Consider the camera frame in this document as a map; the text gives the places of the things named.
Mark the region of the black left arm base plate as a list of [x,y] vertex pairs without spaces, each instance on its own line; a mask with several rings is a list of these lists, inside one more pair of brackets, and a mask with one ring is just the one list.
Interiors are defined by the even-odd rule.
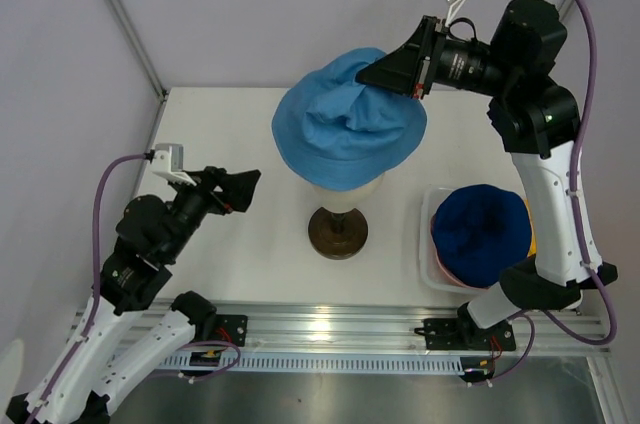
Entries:
[[231,342],[243,347],[248,335],[249,318],[240,314],[215,314],[205,318],[197,331],[200,341]]

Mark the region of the mannequin head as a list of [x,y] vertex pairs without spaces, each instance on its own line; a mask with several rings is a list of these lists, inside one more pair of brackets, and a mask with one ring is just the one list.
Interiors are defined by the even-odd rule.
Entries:
[[307,233],[318,254],[331,260],[346,260],[362,250],[369,228],[366,217],[357,206],[377,190],[384,176],[382,173],[349,191],[312,186],[320,198],[320,207],[309,219]]

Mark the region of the dark blue bucket hat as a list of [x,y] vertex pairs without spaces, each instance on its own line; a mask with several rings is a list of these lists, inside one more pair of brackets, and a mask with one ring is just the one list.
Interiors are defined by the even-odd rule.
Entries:
[[488,184],[454,190],[431,224],[436,255],[462,284],[486,289],[529,256],[533,231],[518,194]]

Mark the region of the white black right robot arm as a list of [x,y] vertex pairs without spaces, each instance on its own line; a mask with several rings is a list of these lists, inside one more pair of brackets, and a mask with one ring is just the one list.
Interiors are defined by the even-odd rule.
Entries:
[[517,169],[533,221],[535,255],[459,307],[453,338],[479,350],[531,310],[553,314],[618,277],[592,243],[578,138],[586,112],[550,77],[567,31],[544,0],[512,0],[489,43],[453,38],[424,17],[409,40],[357,73],[359,83],[420,98],[435,84],[486,95],[488,117]]

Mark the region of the light blue bucket hat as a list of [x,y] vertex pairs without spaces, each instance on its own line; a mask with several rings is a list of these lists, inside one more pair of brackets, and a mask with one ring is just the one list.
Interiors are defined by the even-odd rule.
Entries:
[[427,114],[420,101],[356,81],[360,70],[384,56],[378,48],[356,48],[286,92],[271,130],[296,175],[330,191],[351,191],[401,164],[421,144]]

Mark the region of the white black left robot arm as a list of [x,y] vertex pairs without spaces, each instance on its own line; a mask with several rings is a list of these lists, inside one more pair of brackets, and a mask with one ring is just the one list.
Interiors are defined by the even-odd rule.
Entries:
[[261,177],[207,167],[171,182],[176,195],[133,199],[116,226],[118,238],[99,273],[80,324],[41,383],[16,395],[6,414],[14,423],[106,423],[162,361],[189,345],[237,349],[216,307],[194,291],[180,294],[161,321],[122,354],[116,349],[143,317],[209,214],[245,212]]

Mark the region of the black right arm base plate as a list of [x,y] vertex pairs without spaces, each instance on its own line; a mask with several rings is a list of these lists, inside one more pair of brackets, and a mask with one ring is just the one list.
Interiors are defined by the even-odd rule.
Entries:
[[415,335],[425,340],[427,350],[436,351],[515,351],[512,326],[503,320],[487,329],[478,328],[472,321],[458,318],[426,318]]

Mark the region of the yellow bucket hat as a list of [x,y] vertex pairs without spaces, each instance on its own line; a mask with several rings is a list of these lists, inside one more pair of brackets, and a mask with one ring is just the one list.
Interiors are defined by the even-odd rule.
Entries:
[[533,223],[533,215],[532,215],[532,211],[531,211],[531,207],[529,204],[529,201],[527,199],[523,200],[526,210],[527,210],[527,214],[528,214],[528,219],[529,219],[529,225],[530,225],[530,230],[531,230],[531,240],[530,240],[530,246],[529,246],[529,250],[528,250],[528,257],[532,257],[536,254],[537,252],[537,241],[536,241],[536,233],[535,233],[535,228],[534,228],[534,223]]

